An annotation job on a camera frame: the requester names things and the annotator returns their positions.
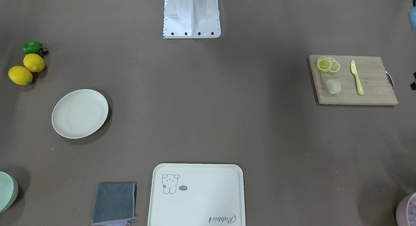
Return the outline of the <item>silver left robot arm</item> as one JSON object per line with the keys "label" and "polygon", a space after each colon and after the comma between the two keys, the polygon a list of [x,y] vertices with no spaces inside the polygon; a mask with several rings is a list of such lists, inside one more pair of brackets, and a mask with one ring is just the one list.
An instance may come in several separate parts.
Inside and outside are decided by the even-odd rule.
{"label": "silver left robot arm", "polygon": [[413,7],[408,11],[408,18],[410,27],[413,32],[416,32],[416,0],[412,0]]}

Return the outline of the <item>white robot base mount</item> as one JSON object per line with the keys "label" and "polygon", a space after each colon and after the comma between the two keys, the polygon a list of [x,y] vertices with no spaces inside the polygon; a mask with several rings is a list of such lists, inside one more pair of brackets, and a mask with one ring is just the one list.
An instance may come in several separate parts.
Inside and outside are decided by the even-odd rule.
{"label": "white robot base mount", "polygon": [[221,36],[218,0],[164,0],[165,39],[207,39]]}

